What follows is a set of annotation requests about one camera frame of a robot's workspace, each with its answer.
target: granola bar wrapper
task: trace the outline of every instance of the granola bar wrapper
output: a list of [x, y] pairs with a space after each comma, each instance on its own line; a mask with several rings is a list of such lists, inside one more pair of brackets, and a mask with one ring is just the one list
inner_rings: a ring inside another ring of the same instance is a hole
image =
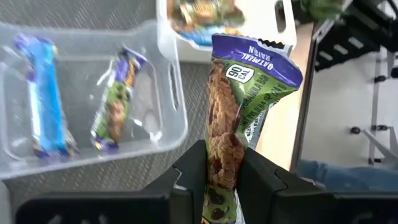
[[303, 77], [287, 58], [291, 46], [227, 34], [215, 34], [212, 41], [202, 223], [235, 223], [245, 132], [263, 111], [298, 90]]
[[98, 150], [111, 152], [119, 149], [124, 121], [131, 107], [136, 75], [146, 62], [144, 56], [127, 48], [118, 54], [116, 68], [109, 79], [103, 103], [91, 129], [92, 141]]
[[58, 90], [56, 47], [50, 40], [24, 34], [17, 35], [14, 45], [28, 64], [33, 153], [38, 158], [52, 159], [77, 155]]

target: snack pile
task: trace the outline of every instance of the snack pile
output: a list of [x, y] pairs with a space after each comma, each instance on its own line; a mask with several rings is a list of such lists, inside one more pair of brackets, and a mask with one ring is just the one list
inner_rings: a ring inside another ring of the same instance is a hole
[[211, 46], [211, 35], [241, 34], [244, 15], [235, 0], [167, 0], [167, 16], [182, 37]]

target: green wrapper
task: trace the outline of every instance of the green wrapper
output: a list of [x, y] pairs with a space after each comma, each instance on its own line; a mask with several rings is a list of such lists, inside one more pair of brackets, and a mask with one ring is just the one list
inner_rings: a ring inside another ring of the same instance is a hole
[[280, 49], [233, 35], [212, 38], [206, 130], [208, 185], [202, 223], [235, 223], [239, 166], [249, 125], [282, 97], [298, 90], [302, 74]]

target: blue snack bar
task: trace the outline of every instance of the blue snack bar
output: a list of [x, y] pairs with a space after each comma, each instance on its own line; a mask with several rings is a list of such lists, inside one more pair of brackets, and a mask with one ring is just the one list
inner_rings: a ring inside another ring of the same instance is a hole
[[67, 130], [58, 92], [54, 44], [18, 35], [14, 44], [29, 61], [27, 73], [34, 154], [39, 157], [74, 156], [75, 142]]

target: granola bar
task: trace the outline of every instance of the granola bar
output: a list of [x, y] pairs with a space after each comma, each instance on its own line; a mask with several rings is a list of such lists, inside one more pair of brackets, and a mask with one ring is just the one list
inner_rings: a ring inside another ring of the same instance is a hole
[[93, 144], [98, 150], [119, 148], [136, 75], [145, 63], [146, 59], [132, 50], [120, 51], [114, 75], [108, 82], [103, 104], [91, 129]]
[[206, 146], [205, 223], [234, 223], [235, 188], [249, 125], [282, 97], [298, 90], [300, 70], [281, 52], [257, 40], [213, 35]]

